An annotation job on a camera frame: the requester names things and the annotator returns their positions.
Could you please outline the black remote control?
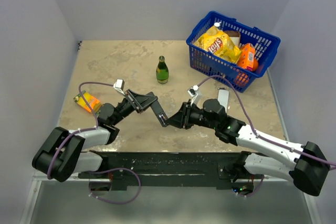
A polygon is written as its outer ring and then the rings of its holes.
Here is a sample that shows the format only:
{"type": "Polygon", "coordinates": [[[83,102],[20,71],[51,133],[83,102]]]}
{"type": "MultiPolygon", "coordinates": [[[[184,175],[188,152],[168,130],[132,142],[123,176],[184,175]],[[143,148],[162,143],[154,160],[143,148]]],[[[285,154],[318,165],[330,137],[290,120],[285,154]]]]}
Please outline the black remote control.
{"type": "Polygon", "coordinates": [[[163,108],[161,107],[160,103],[158,102],[158,100],[156,100],[155,102],[153,102],[150,105],[153,113],[155,114],[156,118],[158,119],[159,123],[161,124],[162,127],[167,127],[168,124],[166,122],[167,120],[167,116],[163,110],[163,108]]]}

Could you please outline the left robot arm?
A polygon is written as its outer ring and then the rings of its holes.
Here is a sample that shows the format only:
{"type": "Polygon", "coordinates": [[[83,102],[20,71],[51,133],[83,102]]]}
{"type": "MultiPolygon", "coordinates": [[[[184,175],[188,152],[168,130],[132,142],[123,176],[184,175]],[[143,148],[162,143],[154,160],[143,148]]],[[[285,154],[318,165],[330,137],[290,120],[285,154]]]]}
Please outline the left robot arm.
{"type": "Polygon", "coordinates": [[[105,177],[109,165],[100,155],[83,153],[82,150],[112,143],[119,134],[120,130],[116,128],[119,122],[134,111],[142,113],[148,108],[165,126],[166,114],[154,93],[137,94],[127,90],[117,106],[105,103],[100,107],[95,127],[74,131],[54,128],[35,154],[32,167],[59,182],[66,181],[73,173],[86,171],[91,171],[97,178],[105,177]]]}

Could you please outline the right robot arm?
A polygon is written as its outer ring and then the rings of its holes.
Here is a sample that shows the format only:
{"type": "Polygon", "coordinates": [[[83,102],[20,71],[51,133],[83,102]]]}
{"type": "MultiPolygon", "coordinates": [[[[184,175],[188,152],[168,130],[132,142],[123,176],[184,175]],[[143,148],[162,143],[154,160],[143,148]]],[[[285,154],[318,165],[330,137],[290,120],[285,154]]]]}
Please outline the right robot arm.
{"type": "Polygon", "coordinates": [[[216,99],[206,100],[201,109],[191,101],[184,102],[166,123],[179,129],[193,125],[213,129],[220,141],[251,149],[251,153],[242,154],[230,169],[239,178],[250,174],[277,177],[292,182],[308,195],[319,196],[331,170],[317,144],[302,145],[262,134],[252,125],[227,115],[216,99]]]}

